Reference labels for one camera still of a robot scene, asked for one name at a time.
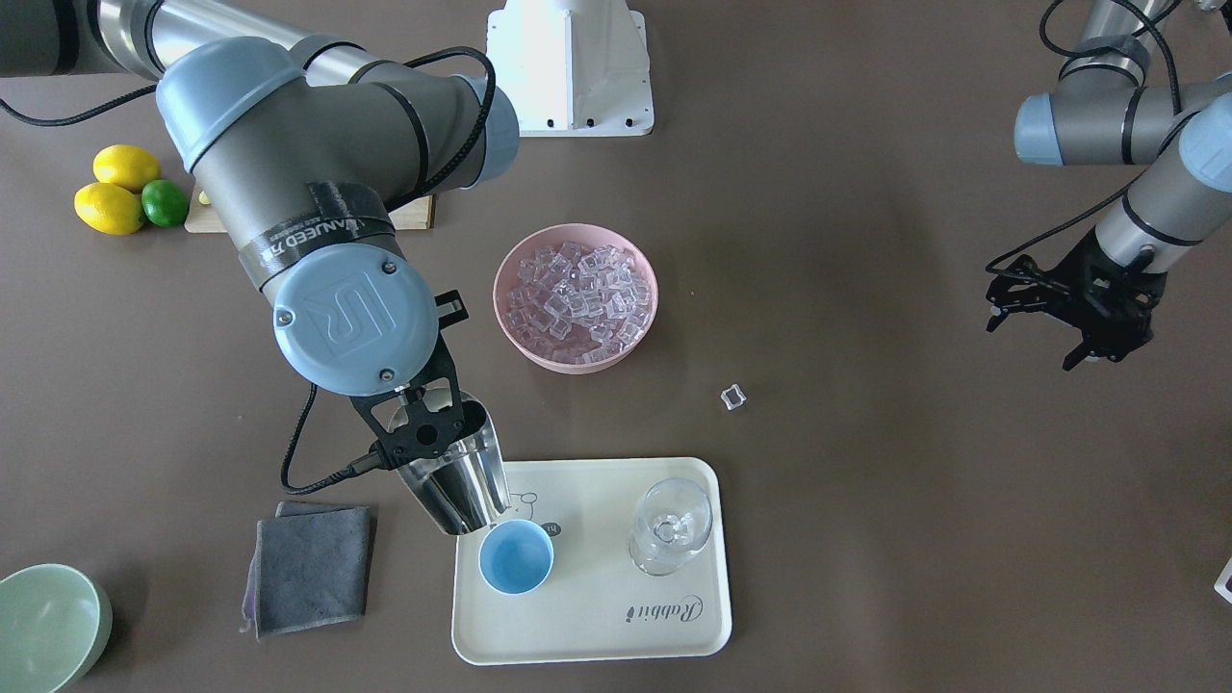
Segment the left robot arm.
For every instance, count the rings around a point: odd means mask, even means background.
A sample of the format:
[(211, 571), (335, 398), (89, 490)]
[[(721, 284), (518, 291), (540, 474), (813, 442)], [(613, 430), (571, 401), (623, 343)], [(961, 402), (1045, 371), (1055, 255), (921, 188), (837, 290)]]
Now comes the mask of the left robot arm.
[(1218, 232), (1231, 215), (1230, 76), (1184, 85), (1167, 44), (1177, 1), (1095, 1), (1083, 35), (1064, 47), (1060, 81), (1021, 104), (1014, 127), (1020, 162), (1039, 166), (1125, 164), (1140, 175), (1077, 215), (1088, 231), (1044, 269), (1027, 245), (991, 259), (987, 298), (994, 332), (1016, 313), (1044, 313), (1076, 328), (1080, 342), (1062, 363), (1122, 361), (1151, 342), (1152, 314), (1168, 273)]

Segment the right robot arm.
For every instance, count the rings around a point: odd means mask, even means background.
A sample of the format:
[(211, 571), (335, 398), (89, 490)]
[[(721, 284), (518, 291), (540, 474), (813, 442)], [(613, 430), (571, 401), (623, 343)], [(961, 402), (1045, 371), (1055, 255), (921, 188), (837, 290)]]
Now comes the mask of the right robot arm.
[(501, 175), (519, 148), (496, 70), (467, 47), (405, 64), (227, 1), (5, 1), (2, 75), (156, 83), (185, 170), (212, 195), (274, 337), (375, 432), (342, 470), (444, 465), (487, 423), (464, 402), (441, 313), (391, 211)]

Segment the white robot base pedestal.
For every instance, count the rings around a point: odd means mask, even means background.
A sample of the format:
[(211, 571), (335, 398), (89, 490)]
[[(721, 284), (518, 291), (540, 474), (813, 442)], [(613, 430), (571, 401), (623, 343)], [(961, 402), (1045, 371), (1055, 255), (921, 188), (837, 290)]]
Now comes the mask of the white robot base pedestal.
[(650, 134), (655, 105), (646, 18), (625, 1), (506, 1), (487, 54), (524, 138)]

